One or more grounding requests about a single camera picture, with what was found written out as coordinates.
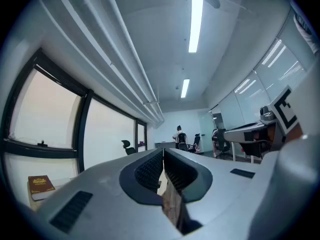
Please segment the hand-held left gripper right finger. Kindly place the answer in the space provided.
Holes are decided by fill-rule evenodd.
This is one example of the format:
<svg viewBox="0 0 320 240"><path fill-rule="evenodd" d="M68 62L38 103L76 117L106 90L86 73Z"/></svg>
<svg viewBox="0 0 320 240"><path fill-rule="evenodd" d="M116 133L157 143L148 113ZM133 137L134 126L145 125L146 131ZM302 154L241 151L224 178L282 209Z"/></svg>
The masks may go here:
<svg viewBox="0 0 320 240"><path fill-rule="evenodd" d="M265 192L265 162L222 160L168 148L164 168L181 196L180 227L165 240L247 240Z"/></svg>

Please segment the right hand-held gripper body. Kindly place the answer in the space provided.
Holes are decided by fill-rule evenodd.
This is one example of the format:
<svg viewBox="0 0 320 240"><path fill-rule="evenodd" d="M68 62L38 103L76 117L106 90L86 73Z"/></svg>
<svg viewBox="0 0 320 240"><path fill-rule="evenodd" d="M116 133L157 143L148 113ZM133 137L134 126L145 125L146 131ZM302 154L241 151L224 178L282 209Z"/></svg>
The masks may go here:
<svg viewBox="0 0 320 240"><path fill-rule="evenodd" d="M287 85L271 102L271 110L285 135L287 135L298 123L297 116L288 101L288 97L291 93L292 89Z"/></svg>

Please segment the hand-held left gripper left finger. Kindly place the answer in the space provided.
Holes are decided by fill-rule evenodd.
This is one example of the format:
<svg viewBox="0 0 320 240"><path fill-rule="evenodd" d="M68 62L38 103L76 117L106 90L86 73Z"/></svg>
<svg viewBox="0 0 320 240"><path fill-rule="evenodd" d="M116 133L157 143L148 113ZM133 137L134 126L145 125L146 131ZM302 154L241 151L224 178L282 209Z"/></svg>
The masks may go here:
<svg viewBox="0 0 320 240"><path fill-rule="evenodd" d="M163 150L86 169L46 199L32 217L44 240L178 240L157 194Z"/></svg>

